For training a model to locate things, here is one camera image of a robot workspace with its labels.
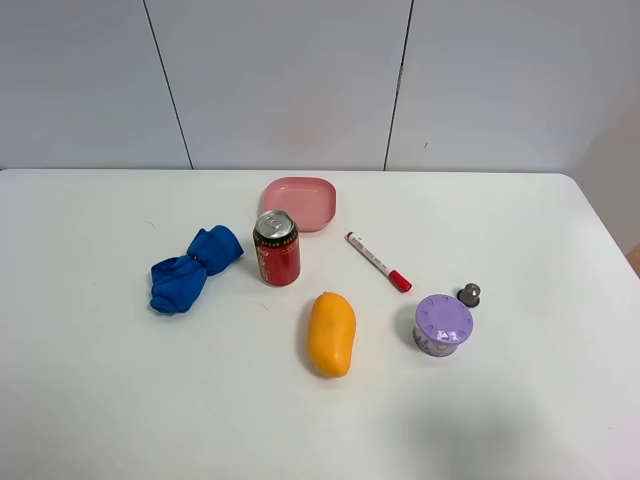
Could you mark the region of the red soda can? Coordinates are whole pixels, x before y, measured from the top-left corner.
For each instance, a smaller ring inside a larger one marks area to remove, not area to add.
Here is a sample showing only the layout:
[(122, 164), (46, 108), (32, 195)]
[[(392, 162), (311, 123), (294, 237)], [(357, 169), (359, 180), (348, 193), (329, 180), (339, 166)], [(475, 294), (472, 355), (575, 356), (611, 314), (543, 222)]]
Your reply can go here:
[(253, 239), (262, 280), (276, 287), (293, 283), (300, 275), (299, 231), (295, 221), (282, 210), (268, 210), (258, 216)]

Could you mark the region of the red white marker pen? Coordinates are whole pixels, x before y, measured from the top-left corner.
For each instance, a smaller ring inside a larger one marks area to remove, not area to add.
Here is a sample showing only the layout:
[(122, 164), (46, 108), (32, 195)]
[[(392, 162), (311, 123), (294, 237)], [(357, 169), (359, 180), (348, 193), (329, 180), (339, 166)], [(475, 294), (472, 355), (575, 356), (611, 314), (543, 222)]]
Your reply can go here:
[(407, 293), (412, 289), (412, 284), (397, 270), (387, 267), (354, 232), (345, 236), (346, 241), (358, 251), (371, 265), (373, 265), (387, 280), (401, 293)]

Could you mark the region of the yellow mango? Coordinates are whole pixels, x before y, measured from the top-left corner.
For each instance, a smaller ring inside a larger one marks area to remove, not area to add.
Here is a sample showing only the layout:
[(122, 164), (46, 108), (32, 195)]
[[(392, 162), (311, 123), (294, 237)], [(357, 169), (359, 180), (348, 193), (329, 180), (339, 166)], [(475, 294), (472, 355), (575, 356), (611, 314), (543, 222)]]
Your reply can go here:
[(350, 370), (356, 315), (341, 295), (324, 292), (314, 301), (308, 325), (307, 350), (316, 370), (330, 378)]

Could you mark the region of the purple lidded round container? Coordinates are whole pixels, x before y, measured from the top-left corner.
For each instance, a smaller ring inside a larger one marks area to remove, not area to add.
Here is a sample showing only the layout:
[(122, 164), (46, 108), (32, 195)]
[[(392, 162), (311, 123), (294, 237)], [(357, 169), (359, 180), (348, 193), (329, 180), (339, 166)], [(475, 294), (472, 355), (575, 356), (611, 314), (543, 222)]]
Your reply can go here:
[(472, 313), (462, 302), (449, 295), (434, 294), (417, 306), (413, 339), (424, 353), (447, 357), (470, 338), (473, 328)]

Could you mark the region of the blue knotted cloth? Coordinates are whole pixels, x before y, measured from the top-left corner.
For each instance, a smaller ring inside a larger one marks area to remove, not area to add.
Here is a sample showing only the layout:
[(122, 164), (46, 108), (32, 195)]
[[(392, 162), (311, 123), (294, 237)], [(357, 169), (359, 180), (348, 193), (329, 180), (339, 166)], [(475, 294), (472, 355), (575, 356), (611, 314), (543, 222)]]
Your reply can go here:
[(226, 270), (243, 254), (239, 240), (226, 226), (200, 229), (185, 255), (151, 267), (150, 307), (163, 315), (186, 313), (207, 279)]

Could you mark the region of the grey coffee capsule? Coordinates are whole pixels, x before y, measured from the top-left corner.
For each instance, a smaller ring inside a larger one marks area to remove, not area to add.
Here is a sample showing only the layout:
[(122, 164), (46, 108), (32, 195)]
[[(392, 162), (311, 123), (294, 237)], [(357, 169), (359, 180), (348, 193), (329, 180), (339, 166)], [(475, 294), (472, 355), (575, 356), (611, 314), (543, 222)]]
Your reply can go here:
[(467, 283), (462, 289), (460, 289), (456, 297), (467, 308), (475, 308), (480, 303), (481, 289), (475, 283)]

